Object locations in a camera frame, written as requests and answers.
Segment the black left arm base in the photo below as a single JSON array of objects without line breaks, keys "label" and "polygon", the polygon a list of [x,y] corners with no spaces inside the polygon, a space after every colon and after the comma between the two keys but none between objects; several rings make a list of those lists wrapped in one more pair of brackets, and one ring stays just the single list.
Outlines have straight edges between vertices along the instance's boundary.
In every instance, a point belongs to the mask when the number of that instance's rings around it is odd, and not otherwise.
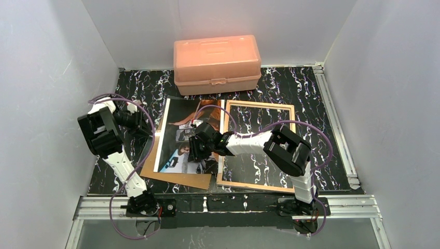
[{"label": "black left arm base", "polygon": [[126,205],[127,217],[174,217],[176,215],[175,199],[157,199],[152,192],[145,191],[137,197],[130,197]]}]

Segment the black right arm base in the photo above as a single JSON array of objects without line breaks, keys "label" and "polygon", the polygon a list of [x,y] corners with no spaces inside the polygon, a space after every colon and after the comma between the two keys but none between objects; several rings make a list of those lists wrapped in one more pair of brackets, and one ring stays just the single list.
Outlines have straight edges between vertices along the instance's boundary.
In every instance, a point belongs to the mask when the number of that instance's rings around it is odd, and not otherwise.
[{"label": "black right arm base", "polygon": [[299,216],[300,219],[316,219],[319,216],[331,215],[327,198],[318,197],[318,201],[312,199],[307,204],[294,197],[279,198],[277,200],[277,211],[280,216]]}]

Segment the brown cardboard backing board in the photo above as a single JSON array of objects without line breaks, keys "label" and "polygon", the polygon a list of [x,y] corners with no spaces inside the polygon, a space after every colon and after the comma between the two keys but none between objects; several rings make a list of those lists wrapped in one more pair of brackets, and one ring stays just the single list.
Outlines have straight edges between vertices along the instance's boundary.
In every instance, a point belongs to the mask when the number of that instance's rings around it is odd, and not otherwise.
[{"label": "brown cardboard backing board", "polygon": [[184,186],[208,190],[212,176],[211,174],[183,174],[183,173],[154,172],[156,156],[159,152],[158,147],[161,138],[160,132],[161,132],[162,121],[163,118],[161,118],[160,120],[158,129],[155,133],[155,142],[152,146],[152,151],[144,162],[144,165],[140,172],[140,176],[161,180],[164,182],[171,182],[174,184],[180,184]]}]

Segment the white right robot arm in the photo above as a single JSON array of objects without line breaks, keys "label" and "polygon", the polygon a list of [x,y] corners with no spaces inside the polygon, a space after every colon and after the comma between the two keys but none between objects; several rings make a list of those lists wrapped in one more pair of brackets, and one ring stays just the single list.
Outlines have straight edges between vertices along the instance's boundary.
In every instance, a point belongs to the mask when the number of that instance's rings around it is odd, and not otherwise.
[{"label": "white right robot arm", "polygon": [[316,198],[317,189],[311,180],[311,146],[285,124],[277,124],[270,131],[241,134],[220,133],[203,122],[189,138],[188,162],[200,162],[212,153],[220,156],[266,155],[291,178],[297,201],[311,204]]}]

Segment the white wooden picture frame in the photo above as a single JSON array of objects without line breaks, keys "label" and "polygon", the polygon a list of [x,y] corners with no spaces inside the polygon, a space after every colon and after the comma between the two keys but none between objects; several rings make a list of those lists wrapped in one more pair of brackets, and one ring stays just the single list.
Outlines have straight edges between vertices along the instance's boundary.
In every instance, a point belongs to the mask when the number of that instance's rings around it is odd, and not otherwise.
[{"label": "white wooden picture frame", "polygon": [[271,137],[263,128],[280,120],[294,120],[295,107],[288,104],[225,100],[221,131],[237,131],[232,138],[235,156],[219,158],[216,183],[225,190],[245,188],[294,193],[290,178],[264,153]]}]

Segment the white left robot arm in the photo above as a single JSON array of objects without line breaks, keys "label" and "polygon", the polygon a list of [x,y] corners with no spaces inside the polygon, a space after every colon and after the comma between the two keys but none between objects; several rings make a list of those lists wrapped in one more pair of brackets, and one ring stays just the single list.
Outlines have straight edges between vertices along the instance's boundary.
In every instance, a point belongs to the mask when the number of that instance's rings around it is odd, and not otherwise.
[{"label": "white left robot arm", "polygon": [[140,199],[146,195],[147,186],[134,172],[125,151],[121,128],[126,128],[133,136],[148,138],[154,132],[152,123],[133,102],[128,103],[126,111],[120,110],[109,96],[92,103],[92,109],[77,118],[86,143],[92,154],[99,156],[114,170],[128,198]]}]

